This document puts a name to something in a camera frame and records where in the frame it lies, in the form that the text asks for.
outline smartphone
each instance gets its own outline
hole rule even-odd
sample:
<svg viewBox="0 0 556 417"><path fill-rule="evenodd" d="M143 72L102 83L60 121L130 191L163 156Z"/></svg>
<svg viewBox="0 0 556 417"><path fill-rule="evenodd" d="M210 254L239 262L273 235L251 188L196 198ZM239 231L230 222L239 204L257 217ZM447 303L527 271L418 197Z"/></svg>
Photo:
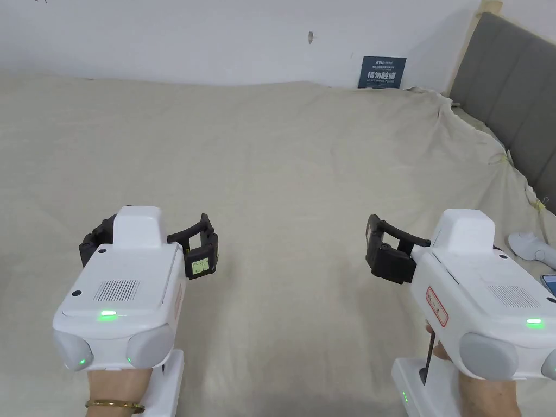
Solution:
<svg viewBox="0 0 556 417"><path fill-rule="evenodd" d="M556 295L556 274L543 275L540 279L543 280L545 286L550 290L552 295Z"/></svg>

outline beige bed sheet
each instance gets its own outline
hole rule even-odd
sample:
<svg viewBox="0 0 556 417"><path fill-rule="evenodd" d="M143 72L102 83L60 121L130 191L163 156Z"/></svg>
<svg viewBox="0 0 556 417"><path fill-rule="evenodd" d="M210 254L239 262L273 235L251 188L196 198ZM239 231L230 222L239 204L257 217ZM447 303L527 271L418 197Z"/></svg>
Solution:
<svg viewBox="0 0 556 417"><path fill-rule="evenodd" d="M365 263L370 214L427 237L443 210L477 208L502 248L515 231L556 241L499 144L432 92L2 76L0 173L6 416L85 413L51 320L78 243L122 205L161 207L169 231L206 212L220 237L217 273L185 294L178 417L405 415L390 369L428 335L408 287ZM524 415L554 395L520 384Z"/></svg>

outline human hand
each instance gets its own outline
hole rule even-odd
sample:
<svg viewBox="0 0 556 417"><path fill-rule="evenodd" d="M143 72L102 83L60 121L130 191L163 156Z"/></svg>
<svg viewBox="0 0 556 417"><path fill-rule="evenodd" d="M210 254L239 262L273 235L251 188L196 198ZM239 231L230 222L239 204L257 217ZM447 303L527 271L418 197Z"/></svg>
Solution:
<svg viewBox="0 0 556 417"><path fill-rule="evenodd" d="M89 371L90 400L119 400L140 403L152 369L124 369L121 371Z"/></svg>
<svg viewBox="0 0 556 417"><path fill-rule="evenodd" d="M426 322L426 330L433 328ZM451 361L450 355L439 341L433 348L437 358ZM520 417L515 381L487 381L459 373L461 415L463 417Z"/></svg>

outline speaker grille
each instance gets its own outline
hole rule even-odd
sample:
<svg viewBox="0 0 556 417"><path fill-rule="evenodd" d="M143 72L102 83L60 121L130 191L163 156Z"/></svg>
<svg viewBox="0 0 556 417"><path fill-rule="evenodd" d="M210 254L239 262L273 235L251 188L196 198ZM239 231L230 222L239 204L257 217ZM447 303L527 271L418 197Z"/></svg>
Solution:
<svg viewBox="0 0 556 417"><path fill-rule="evenodd" d="M140 281L111 280L103 281L98 287L94 301L131 301L135 298Z"/></svg>
<svg viewBox="0 0 556 417"><path fill-rule="evenodd" d="M502 304L512 309L537 309L540 304L522 287L515 285L489 285L489 290Z"/></svg>

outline poster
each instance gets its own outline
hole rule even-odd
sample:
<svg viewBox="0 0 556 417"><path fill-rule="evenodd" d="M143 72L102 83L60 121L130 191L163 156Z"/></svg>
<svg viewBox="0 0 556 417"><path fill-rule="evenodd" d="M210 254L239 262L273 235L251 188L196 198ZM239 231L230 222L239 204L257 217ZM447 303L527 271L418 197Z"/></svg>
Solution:
<svg viewBox="0 0 556 417"><path fill-rule="evenodd" d="M406 59L363 57L358 88L400 88Z"/></svg>

